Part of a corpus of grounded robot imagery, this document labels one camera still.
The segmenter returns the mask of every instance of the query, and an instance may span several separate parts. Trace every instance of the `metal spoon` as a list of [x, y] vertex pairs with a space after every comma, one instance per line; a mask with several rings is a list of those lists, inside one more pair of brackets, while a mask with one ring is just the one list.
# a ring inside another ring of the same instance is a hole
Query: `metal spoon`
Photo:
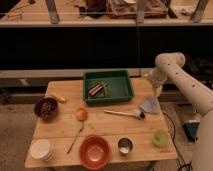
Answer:
[[82, 122], [82, 125], [81, 125], [80, 129], [78, 130], [77, 134], [75, 135], [74, 140], [73, 140], [72, 144], [70, 145], [70, 148], [67, 151], [67, 154], [69, 154], [70, 151], [72, 150], [72, 147], [75, 144], [75, 141], [76, 141], [78, 135], [81, 133], [81, 131], [83, 131], [83, 129], [84, 129], [84, 122]]

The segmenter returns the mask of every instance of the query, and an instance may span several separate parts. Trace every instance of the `wooden table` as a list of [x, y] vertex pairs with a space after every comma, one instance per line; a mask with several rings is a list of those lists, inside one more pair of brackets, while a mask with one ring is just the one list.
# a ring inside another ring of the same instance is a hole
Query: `wooden table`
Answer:
[[[165, 148], [157, 148], [152, 143], [153, 133], [157, 129], [168, 131], [163, 114], [146, 114], [144, 120], [135, 118], [108, 115], [104, 109], [129, 111], [137, 109], [140, 102], [146, 97], [153, 95], [152, 87], [147, 80], [142, 78], [131, 79], [135, 97], [130, 102], [87, 106], [82, 100], [83, 81], [56, 81], [50, 82], [47, 94], [54, 91], [67, 98], [67, 103], [58, 103], [58, 115], [51, 122], [45, 123], [40, 118], [37, 120], [32, 143], [41, 138], [50, 140], [54, 156], [48, 162], [34, 160], [28, 152], [25, 167], [57, 167], [80, 165], [78, 151], [81, 142], [87, 135], [97, 134], [103, 136], [110, 144], [110, 163], [133, 162], [133, 161], [158, 161], [176, 159], [177, 153], [170, 138]], [[87, 109], [89, 116], [85, 122], [83, 132], [77, 138], [72, 151], [67, 150], [73, 141], [73, 137], [79, 130], [81, 123], [75, 117], [78, 107]], [[120, 138], [128, 137], [133, 142], [133, 150], [127, 157], [120, 156], [117, 143]]]

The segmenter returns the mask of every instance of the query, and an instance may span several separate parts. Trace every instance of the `box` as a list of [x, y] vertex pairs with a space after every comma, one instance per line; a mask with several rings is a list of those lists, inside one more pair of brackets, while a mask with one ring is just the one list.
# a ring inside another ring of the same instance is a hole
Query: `box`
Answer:
[[[100, 82], [107, 85], [108, 96], [91, 98], [89, 90]], [[84, 73], [83, 99], [87, 104], [124, 102], [133, 97], [132, 83], [126, 70]]]

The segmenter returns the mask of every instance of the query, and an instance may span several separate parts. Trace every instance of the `orange bowl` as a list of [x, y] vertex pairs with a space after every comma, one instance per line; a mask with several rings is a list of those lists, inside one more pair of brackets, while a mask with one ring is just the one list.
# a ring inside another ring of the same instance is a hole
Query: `orange bowl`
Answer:
[[110, 159], [110, 154], [108, 142], [97, 135], [87, 136], [79, 150], [81, 164], [89, 170], [98, 170], [104, 167]]

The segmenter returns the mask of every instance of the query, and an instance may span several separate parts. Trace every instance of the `floor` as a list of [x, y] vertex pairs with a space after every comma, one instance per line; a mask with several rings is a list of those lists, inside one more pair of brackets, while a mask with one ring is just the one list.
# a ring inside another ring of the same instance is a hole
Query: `floor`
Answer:
[[[176, 127], [175, 144], [182, 154], [186, 163], [191, 161], [193, 143], [190, 143], [181, 127], [177, 116], [181, 111], [174, 103], [162, 102], [163, 111], [174, 121]], [[36, 116], [33, 113], [34, 104], [6, 104], [0, 105], [0, 171], [44, 171], [45, 169], [26, 169], [24, 167], [25, 157], [33, 135], [36, 124]], [[171, 134], [173, 128], [171, 122], [166, 118]], [[113, 164], [107, 165], [105, 171], [142, 171], [146, 163]], [[176, 171], [179, 168], [177, 160], [161, 161], [155, 165], [155, 171]], [[59, 168], [58, 170], [79, 171], [84, 168], [71, 167]]]

